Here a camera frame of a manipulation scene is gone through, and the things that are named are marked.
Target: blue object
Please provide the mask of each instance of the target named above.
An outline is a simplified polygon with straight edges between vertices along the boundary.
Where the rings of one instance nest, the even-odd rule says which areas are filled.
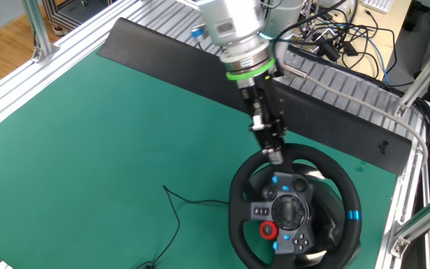
[[[191,33],[192,33],[192,37],[196,39],[197,37],[200,37],[201,35],[203,35],[203,28],[195,29]]]
[[[322,22],[322,23],[324,23],[324,24],[326,24],[326,25],[329,25],[327,22],[325,22],[325,21],[323,21],[323,20],[321,20],[321,19],[317,19],[317,20],[319,20],[320,22]],[[388,85],[390,85],[390,83],[389,83],[389,78],[387,77],[387,72],[386,72],[386,67],[384,66],[384,61],[383,61],[383,59],[382,59],[382,55],[381,55],[381,52],[379,51],[379,49],[378,49],[378,47],[374,44],[374,42],[369,38],[369,37],[367,37],[367,36],[365,36],[361,31],[359,31],[359,29],[357,29],[357,28],[352,28],[352,29],[354,29],[355,31],[357,31],[359,34],[361,34],[363,37],[366,37],[366,39],[373,45],[373,47],[374,47],[374,49],[378,52],[378,55],[379,55],[379,58],[381,59],[381,68],[382,68],[382,72],[384,73],[384,77],[386,78],[386,84],[388,84]]]
[[[361,220],[361,212],[358,210],[350,210],[346,213],[346,218],[348,220]]]

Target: metal rod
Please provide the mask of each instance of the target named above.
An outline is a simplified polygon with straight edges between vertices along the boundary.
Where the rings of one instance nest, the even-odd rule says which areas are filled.
[[[58,47],[49,42],[43,15],[37,0],[22,0],[22,5],[28,16],[29,25],[34,36],[34,46],[36,47],[31,60],[37,63],[52,55],[53,52],[58,50]]]
[[[396,109],[396,116],[402,117],[408,108],[412,105],[414,100],[422,93],[430,82],[430,60],[424,66],[423,71],[417,76],[414,83],[406,91],[406,94],[399,101],[398,108]]]
[[[430,186],[428,165],[421,169],[421,180],[423,184],[423,206],[430,203]],[[424,235],[424,244],[426,249],[426,269],[430,269],[430,230]]]
[[[410,220],[397,226],[391,254],[401,258],[407,245],[430,229],[430,203],[419,210]]]

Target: racing wheel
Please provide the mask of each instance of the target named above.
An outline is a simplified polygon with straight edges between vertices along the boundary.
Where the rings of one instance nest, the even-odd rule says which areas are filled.
[[[294,269],[297,256],[314,248],[312,198],[314,185],[293,169],[293,162],[306,160],[337,186],[346,212],[343,233],[337,246],[314,265],[316,269],[341,269],[352,258],[361,236],[361,203],[351,179],[343,168],[325,153],[309,146],[287,144],[282,149],[283,165],[270,165],[271,179],[263,187],[263,201],[245,200],[247,182],[255,171],[269,163],[262,152],[250,157],[240,167],[231,183],[228,230],[231,244],[249,269]],[[261,236],[273,240],[275,257],[270,264],[261,261],[249,248],[243,235],[243,224],[262,221]]]

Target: green mat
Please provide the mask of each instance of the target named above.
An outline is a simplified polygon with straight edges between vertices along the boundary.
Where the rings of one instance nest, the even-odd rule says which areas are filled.
[[[92,53],[0,124],[0,258],[20,268],[122,268],[153,259],[176,228],[162,185],[228,200],[258,145],[246,114]],[[361,252],[374,268],[396,176],[305,137],[351,176],[363,207]],[[158,268],[244,268],[227,208],[174,199],[181,230]],[[257,224],[246,230],[272,255]]]

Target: green ring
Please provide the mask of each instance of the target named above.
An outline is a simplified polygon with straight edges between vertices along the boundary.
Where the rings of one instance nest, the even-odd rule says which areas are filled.
[[[250,71],[248,73],[235,75],[235,74],[232,74],[230,72],[227,72],[227,78],[230,81],[239,81],[242,79],[253,78],[254,76],[260,75],[262,72],[267,71],[274,64],[275,64],[275,58],[272,58],[271,60],[269,60],[269,62],[267,64],[263,65],[262,67],[258,68],[257,70],[253,70],[253,71]]]

